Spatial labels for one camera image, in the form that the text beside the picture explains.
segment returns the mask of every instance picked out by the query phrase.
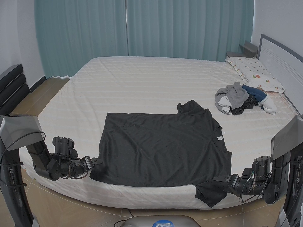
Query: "white bed sheet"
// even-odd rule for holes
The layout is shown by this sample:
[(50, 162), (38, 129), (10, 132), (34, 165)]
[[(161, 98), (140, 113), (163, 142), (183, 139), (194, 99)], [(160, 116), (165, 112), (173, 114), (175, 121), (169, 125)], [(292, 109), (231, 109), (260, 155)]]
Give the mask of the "white bed sheet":
[[(259, 107), (245, 110), (240, 116), (225, 115), (214, 105), (216, 91), (243, 83), (239, 74), (226, 62), (179, 58), (100, 57), (90, 60), (52, 98), (39, 115), (46, 144), (54, 152), (52, 138), (74, 140), (80, 157), (99, 155), (99, 142), (107, 112), (177, 113), (177, 104), (194, 99), (209, 108), (223, 127), (224, 140), (232, 155), (232, 173), (242, 175), (256, 157), (270, 155), (271, 138), (296, 114), (286, 98), (270, 93), (276, 115)], [(137, 209), (209, 209), (195, 198), (195, 186), (138, 188), (82, 180), (59, 179), (55, 182), (38, 176), (26, 148), (20, 149), (24, 168), (40, 184), (72, 198), (119, 208)], [(239, 205), (228, 194), (214, 209)]]

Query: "white headboard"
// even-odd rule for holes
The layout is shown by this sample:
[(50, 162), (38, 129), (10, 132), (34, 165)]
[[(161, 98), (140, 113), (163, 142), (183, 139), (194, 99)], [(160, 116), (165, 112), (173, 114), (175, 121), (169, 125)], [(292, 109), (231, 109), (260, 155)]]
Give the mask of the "white headboard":
[(261, 35), (257, 57), (281, 82), (285, 96), (303, 114), (303, 57), (264, 34)]

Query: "floor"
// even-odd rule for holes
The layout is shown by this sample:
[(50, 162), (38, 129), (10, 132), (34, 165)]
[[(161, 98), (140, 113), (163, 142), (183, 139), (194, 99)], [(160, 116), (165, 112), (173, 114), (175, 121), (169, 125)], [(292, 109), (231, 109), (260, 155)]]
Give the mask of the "floor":
[[(33, 93), (29, 94), (14, 109), (13, 113), (39, 115), (52, 97), (65, 85), (69, 78), (49, 78)], [(41, 186), (22, 170), (25, 191), (32, 212), (37, 216), (41, 227), (89, 226), (113, 227), (114, 223), (130, 218), (127, 209), (110, 208), (78, 201)], [(240, 205), (221, 210), (131, 210), (134, 216), (140, 215), (187, 215), (203, 226), (269, 227), (275, 226), (280, 207), (285, 197), (273, 205), (258, 200), (250, 205)], [(0, 194), (0, 225), (13, 227), (14, 223)]]

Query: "wall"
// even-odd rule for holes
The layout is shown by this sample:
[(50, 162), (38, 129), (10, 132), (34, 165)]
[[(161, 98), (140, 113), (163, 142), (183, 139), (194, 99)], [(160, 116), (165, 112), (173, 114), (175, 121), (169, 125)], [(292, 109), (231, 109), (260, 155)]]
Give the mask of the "wall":
[(303, 0), (255, 0), (251, 42), (265, 34), (303, 56)]
[(29, 87), (44, 76), (34, 18), (35, 0), (0, 0), (0, 74), (22, 63)]

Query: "white label sticker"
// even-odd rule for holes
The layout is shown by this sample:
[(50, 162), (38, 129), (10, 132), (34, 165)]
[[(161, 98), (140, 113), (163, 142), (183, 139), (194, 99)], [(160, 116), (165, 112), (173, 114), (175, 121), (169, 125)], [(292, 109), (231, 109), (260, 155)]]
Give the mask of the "white label sticker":
[(91, 164), (89, 163), (89, 160), (87, 159), (87, 157), (85, 157), (85, 161), (86, 161), (86, 164), (88, 166), (89, 169), (92, 168)]

